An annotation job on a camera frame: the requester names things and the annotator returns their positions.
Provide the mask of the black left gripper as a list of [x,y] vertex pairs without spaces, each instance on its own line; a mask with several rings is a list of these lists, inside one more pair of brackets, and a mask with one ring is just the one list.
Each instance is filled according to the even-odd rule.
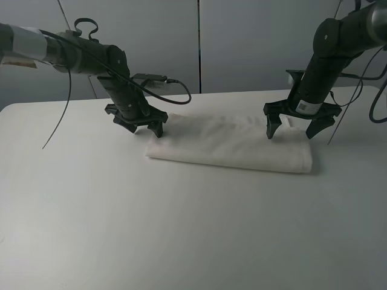
[[114,121],[119,123],[130,133],[134,134],[137,130],[136,124],[147,124],[147,128],[151,130],[157,138],[163,136],[163,123],[167,122],[168,115],[153,106],[148,106],[144,114],[140,108],[129,109],[124,111],[119,110],[114,104],[108,104],[105,107],[105,112],[114,116]]

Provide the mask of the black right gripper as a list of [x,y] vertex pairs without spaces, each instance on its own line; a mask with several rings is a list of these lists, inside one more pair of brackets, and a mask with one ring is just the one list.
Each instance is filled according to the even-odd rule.
[[282,125],[279,116],[281,114],[304,120],[312,120],[305,132],[308,139],[312,139],[319,132],[332,126],[335,123],[333,117],[338,117],[342,112],[342,108],[339,105],[329,103],[310,104],[303,100],[301,100],[301,108],[305,108],[305,110],[299,108],[292,109],[288,100],[266,103],[263,112],[267,117],[267,138],[271,140],[276,130]]

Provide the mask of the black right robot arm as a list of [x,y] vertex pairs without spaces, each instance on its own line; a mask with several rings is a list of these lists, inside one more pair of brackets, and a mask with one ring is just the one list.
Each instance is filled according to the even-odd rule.
[[313,138],[335,123],[342,109],[325,102],[343,70],[365,51],[386,47],[386,1],[369,5],[342,19],[327,18],[317,28],[313,55],[306,70],[288,70],[293,86],[285,100],[266,103],[267,138],[282,124],[281,115],[310,120],[306,136]]

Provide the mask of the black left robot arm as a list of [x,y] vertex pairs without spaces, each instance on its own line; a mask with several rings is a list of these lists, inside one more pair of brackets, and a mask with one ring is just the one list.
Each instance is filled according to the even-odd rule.
[[164,82],[167,77],[132,75],[123,50],[80,35],[79,30],[53,34],[2,24],[1,57],[47,62],[62,73],[95,76],[112,100],[105,111],[114,116],[115,124],[132,133],[139,126],[146,126],[161,137],[167,113],[151,106],[145,94],[149,93],[146,85],[152,81]]

